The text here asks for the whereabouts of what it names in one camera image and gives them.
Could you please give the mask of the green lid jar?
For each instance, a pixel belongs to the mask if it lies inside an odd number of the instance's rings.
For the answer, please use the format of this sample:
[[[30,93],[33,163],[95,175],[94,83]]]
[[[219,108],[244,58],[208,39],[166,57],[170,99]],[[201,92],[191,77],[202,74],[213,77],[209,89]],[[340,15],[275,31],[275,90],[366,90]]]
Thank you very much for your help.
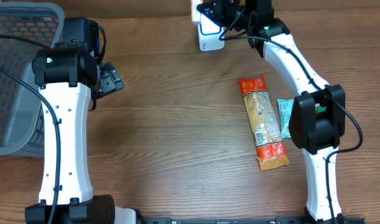
[[[321,113],[321,112],[324,112],[325,110],[326,110],[325,106],[320,106],[317,108],[316,113]]]

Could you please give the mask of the light blue tissue pack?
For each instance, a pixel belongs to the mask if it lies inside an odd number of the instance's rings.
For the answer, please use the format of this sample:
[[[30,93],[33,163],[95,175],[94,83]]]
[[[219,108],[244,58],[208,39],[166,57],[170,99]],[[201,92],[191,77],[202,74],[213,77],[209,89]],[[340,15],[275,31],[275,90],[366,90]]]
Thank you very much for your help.
[[[279,109],[279,116],[280,116],[280,130],[282,138],[291,138],[290,131],[289,131],[289,121],[290,116],[292,113],[292,108],[294,105],[293,100],[283,100],[278,99],[277,105]]]

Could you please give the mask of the red and tan cracker package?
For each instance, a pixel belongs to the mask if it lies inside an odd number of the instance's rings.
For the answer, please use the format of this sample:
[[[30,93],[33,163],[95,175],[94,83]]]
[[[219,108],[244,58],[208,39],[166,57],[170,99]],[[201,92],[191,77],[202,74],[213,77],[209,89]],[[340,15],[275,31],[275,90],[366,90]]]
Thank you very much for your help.
[[[261,171],[289,165],[289,158],[264,77],[238,81]]]

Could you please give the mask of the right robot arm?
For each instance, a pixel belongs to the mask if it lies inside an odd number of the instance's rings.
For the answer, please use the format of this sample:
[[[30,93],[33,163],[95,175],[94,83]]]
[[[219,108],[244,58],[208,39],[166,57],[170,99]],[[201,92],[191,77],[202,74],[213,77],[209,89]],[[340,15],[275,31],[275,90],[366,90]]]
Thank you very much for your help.
[[[307,223],[347,223],[336,194],[336,157],[345,133],[345,91],[321,78],[302,56],[289,28],[274,15],[270,1],[201,1],[194,12],[237,35],[221,41],[246,39],[294,92],[289,120],[293,143],[305,159]]]

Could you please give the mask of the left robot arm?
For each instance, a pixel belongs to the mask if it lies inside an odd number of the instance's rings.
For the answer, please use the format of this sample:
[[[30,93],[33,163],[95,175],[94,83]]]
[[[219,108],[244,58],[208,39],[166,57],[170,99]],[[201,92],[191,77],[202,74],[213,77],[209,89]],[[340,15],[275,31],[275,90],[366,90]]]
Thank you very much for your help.
[[[88,112],[124,86],[114,65],[103,62],[105,47],[97,22],[65,19],[60,42],[32,61],[44,114],[44,173],[38,203],[25,210],[27,223],[138,222],[135,209],[95,195],[88,172]]]

